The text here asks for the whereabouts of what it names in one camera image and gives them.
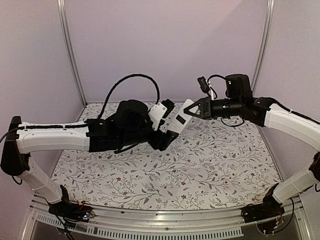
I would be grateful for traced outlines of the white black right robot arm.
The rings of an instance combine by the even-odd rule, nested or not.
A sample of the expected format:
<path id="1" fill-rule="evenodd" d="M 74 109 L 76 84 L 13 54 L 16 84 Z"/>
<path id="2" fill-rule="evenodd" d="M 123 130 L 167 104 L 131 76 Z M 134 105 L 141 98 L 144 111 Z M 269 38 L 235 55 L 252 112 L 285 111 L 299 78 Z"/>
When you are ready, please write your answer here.
<path id="1" fill-rule="evenodd" d="M 278 131 L 279 140 L 267 143 L 275 157 L 287 154 L 294 142 L 302 142 L 316 153 L 310 165 L 297 170 L 286 180 L 274 185 L 264 196 L 258 213 L 269 218 L 278 205 L 320 182 L 320 123 L 281 104 L 272 97 L 254 97 L 249 77 L 245 74 L 211 75 L 197 79 L 201 91 L 207 95 L 184 108 L 184 113 L 203 120 L 229 119 L 238 116 L 267 131 Z"/>

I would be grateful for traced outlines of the white red remote control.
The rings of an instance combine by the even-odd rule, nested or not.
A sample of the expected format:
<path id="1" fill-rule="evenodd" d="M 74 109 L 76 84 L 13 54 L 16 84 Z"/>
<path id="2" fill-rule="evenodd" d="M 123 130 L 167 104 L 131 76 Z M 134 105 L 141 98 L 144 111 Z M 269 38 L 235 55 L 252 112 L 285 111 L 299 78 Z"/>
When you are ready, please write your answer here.
<path id="1" fill-rule="evenodd" d="M 172 119 L 171 123 L 167 127 L 167 131 L 171 131 L 176 134 L 180 134 L 188 125 L 192 116 L 184 113 L 184 109 L 192 105 L 194 101 L 187 99 L 183 105 L 179 108 L 177 114 Z"/>

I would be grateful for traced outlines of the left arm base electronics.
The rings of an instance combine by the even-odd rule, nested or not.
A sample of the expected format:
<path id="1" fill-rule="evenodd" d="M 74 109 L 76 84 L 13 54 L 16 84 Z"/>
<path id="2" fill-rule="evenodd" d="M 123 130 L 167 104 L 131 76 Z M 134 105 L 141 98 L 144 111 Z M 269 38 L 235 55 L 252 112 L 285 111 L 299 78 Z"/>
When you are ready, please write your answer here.
<path id="1" fill-rule="evenodd" d="M 60 188 L 62 192 L 61 201 L 57 203 L 48 203 L 48 212 L 50 214 L 63 218 L 70 226 L 77 222 L 88 223 L 90 219 L 95 217 L 93 208 L 86 205 L 85 200 L 78 203 L 72 203 L 70 202 L 67 189 L 63 185 L 60 185 Z"/>

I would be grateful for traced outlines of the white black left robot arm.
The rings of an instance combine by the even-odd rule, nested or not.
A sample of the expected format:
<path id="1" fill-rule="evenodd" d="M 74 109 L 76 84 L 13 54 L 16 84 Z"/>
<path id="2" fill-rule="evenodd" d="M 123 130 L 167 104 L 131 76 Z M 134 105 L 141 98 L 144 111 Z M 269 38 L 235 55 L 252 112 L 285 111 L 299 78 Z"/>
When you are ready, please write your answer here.
<path id="1" fill-rule="evenodd" d="M 5 142 L 1 169 L 7 175 L 20 177 L 54 205 L 63 217 L 70 217 L 75 210 L 69 202 L 67 190 L 51 181 L 30 160 L 30 153 L 78 150 L 90 153 L 114 151 L 117 154 L 145 142 L 155 150 L 164 151 L 179 136 L 186 123 L 178 115 L 168 125 L 166 132 L 160 130 L 173 107 L 174 103 L 168 99 L 152 108 L 138 100 L 124 100 L 119 103 L 116 112 L 106 119 L 98 117 L 53 125 L 22 122 L 20 116 L 15 116 L 3 136 Z"/>

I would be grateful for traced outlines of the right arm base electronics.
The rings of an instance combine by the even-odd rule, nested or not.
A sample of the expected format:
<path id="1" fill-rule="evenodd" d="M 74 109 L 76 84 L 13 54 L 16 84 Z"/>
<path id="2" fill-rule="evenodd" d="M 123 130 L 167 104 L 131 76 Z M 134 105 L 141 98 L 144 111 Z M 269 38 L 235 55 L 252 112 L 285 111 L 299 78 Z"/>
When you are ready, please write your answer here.
<path id="1" fill-rule="evenodd" d="M 258 230 L 264 235 L 270 235 L 276 232 L 282 221 L 282 216 L 285 213 L 283 205 L 278 203 L 272 196 L 277 185 L 278 183 L 268 190 L 262 199 L 262 203 L 250 203 L 241 209 L 241 216 L 245 223 L 273 218 L 271 221 L 265 221 L 257 224 Z"/>

